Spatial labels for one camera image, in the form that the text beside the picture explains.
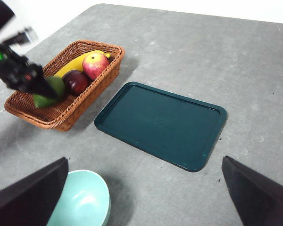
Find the basket rim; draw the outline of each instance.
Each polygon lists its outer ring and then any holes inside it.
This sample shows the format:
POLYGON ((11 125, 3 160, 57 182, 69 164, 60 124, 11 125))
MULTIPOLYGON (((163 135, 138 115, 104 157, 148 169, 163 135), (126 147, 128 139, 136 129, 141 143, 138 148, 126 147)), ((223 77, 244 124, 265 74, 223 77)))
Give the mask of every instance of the basket rim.
POLYGON ((19 109, 12 107, 10 104, 11 99, 15 98, 17 94, 20 93, 20 91, 15 91, 5 102, 4 108, 10 112, 11 114, 18 116, 19 118, 25 119, 26 121, 33 122, 35 125, 39 125, 42 128, 45 129, 51 129, 54 128, 60 124, 62 124, 80 105, 81 102, 83 102, 89 94, 92 93, 92 91, 97 87, 98 84, 102 82, 104 78, 107 77, 107 75, 111 72, 112 69, 115 68, 115 66, 120 63, 122 58, 125 55, 125 49, 121 46, 107 44, 103 42, 97 42, 97 41, 90 41, 90 40, 77 40, 72 43, 70 43, 67 47, 65 47, 60 53, 58 53, 51 61, 49 61, 45 66, 44 70, 46 70, 55 60, 56 58, 59 58, 60 55, 70 46, 75 45, 77 43, 86 43, 86 44, 96 44, 96 45, 104 45, 108 46, 110 48, 115 48, 119 50, 119 54, 111 61, 111 63, 102 71, 102 73, 89 85, 89 87, 86 88, 86 90, 81 93, 78 97, 76 97, 71 105, 67 107, 66 110, 57 118, 51 120, 51 121, 43 121, 38 118, 35 118, 29 114, 24 113, 23 111, 20 111, 19 109))

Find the gray table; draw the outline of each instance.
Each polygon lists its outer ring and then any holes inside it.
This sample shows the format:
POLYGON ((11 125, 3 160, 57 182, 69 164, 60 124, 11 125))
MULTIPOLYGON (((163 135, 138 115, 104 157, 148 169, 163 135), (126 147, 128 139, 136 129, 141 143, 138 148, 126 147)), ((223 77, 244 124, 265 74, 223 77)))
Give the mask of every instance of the gray table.
POLYGON ((118 78, 69 132, 42 130, 4 111, 12 91, 0 81, 0 189, 65 156, 70 170, 106 180, 109 226, 238 226, 223 156, 283 184, 283 24, 100 4, 27 56, 45 65, 77 39, 123 46, 118 78), (227 110, 203 170, 189 173, 95 128, 96 115, 129 81, 227 110))

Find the white wall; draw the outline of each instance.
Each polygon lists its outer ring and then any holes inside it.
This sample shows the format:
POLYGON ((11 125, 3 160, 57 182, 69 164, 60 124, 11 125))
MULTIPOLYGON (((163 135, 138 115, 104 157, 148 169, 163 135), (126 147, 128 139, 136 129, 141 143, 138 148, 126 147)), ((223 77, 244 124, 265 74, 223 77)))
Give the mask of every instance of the white wall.
POLYGON ((31 26, 39 39, 32 44, 13 47, 24 54, 88 7, 99 3, 164 9, 178 12, 226 16, 283 23, 283 0, 4 0, 16 18, 0 32, 0 40, 31 26))

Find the mint green bowl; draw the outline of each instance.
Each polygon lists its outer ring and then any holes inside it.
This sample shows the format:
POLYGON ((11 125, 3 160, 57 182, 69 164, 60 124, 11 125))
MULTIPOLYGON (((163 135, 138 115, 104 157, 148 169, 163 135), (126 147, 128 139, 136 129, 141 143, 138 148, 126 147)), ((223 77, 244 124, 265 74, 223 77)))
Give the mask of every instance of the mint green bowl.
POLYGON ((47 226, 105 226, 109 216, 106 182, 97 173, 81 169, 68 173, 47 226))

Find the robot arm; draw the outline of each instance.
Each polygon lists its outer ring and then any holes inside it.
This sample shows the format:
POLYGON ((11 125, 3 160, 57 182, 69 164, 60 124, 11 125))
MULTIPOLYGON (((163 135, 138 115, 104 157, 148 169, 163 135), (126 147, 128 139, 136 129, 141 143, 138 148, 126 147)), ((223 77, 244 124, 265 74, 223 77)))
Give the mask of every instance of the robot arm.
MULTIPOLYGON (((0 29, 13 15, 11 9, 0 0, 0 29)), ((19 56, 9 47, 11 44, 29 42, 27 33, 28 29, 0 43, 0 78, 10 89, 57 98, 56 92, 43 77, 42 66, 30 64, 25 56, 19 56)))

